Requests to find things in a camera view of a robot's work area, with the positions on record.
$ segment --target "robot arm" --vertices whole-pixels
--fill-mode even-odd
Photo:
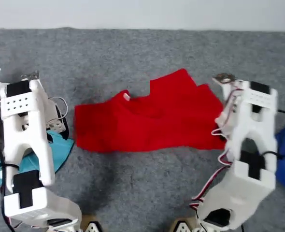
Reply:
[[[0,110],[4,127],[7,217],[36,227],[63,232],[81,232],[81,210],[69,199],[48,190],[55,181],[52,151],[46,130],[62,133],[66,127],[56,104],[45,93],[38,73],[0,90]],[[24,152],[32,148],[40,170],[18,174]]]
[[[232,165],[197,210],[199,222],[216,231],[241,226],[275,189],[276,182],[276,156],[260,154],[277,151],[277,91],[261,83],[228,80],[227,76],[216,77],[227,104],[215,121],[228,138],[227,158]],[[254,152],[244,150],[246,140],[256,145]]]

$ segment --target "white wire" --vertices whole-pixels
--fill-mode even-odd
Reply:
[[[210,181],[213,181],[213,179],[224,169],[224,167],[219,168],[218,170],[216,170],[212,176],[210,176],[210,178],[207,180],[206,184],[204,185],[204,187],[201,189],[201,191],[199,192],[199,194],[197,194],[195,197],[192,197],[192,200],[198,200],[199,196],[202,195],[205,191],[207,186],[209,185]]]
[[[223,165],[228,165],[231,166],[231,163],[229,161],[227,162],[223,162],[221,159],[226,156],[226,154],[228,153],[229,149],[225,149],[219,156],[218,156],[218,161],[219,163],[223,164]]]
[[[215,133],[216,131],[220,131],[222,129],[223,129],[223,127],[220,127],[220,128],[217,128],[217,129],[213,130],[211,132],[211,135],[213,135],[213,136],[221,135],[221,136],[223,136],[226,139],[226,141],[228,141],[228,137],[226,135],[224,135],[223,133]]]
[[[61,120],[61,119],[65,118],[65,117],[67,116],[68,112],[69,112],[69,106],[67,105],[67,103],[66,103],[66,101],[65,101],[64,98],[62,98],[62,97],[51,97],[51,98],[48,98],[48,99],[49,99],[49,100],[52,100],[52,99],[60,99],[60,100],[62,100],[62,101],[64,102],[65,106],[66,106],[66,111],[65,111],[65,113],[64,113],[63,116],[62,116],[62,113],[60,112],[60,109],[59,109],[58,105],[56,104],[56,106],[57,106],[57,108],[58,108],[58,110],[59,110],[59,112],[60,112],[60,114],[61,114],[61,117],[58,117],[58,118],[54,118],[54,119],[49,120],[49,121],[46,123],[47,125],[49,125],[52,121]]]

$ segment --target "red shirt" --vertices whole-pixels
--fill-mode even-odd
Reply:
[[[78,147],[89,151],[151,151],[191,146],[223,149],[212,136],[222,103],[208,85],[196,86],[185,69],[150,81],[150,95],[123,90],[99,104],[75,106]]]

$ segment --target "floor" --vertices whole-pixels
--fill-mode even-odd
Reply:
[[[0,30],[0,67],[4,82],[40,70],[48,95],[68,101],[71,129],[75,105],[102,102],[126,88],[146,95],[149,80],[180,68],[197,84],[209,83],[218,97],[221,89],[211,81],[217,73],[268,84],[285,110],[285,33]],[[279,116],[277,128],[284,120]],[[179,147],[104,155],[74,147],[51,189],[95,214],[106,231],[167,232],[176,218],[194,215],[187,204],[219,167],[220,152]],[[285,188],[277,185],[245,230],[285,232]],[[0,213],[0,232],[6,231]]]

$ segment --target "red wire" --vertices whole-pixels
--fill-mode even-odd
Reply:
[[[213,180],[218,176],[218,174],[223,171],[224,169],[226,169],[227,166],[224,166],[222,168],[219,168],[214,174],[213,174],[213,178],[210,179],[207,184],[205,185],[205,187],[202,189],[202,191],[199,193],[199,195],[197,197],[195,197],[194,199],[192,199],[193,201],[197,201],[199,198],[201,198],[204,193],[206,192],[206,190],[209,188],[209,186],[211,185],[211,183],[213,182]]]

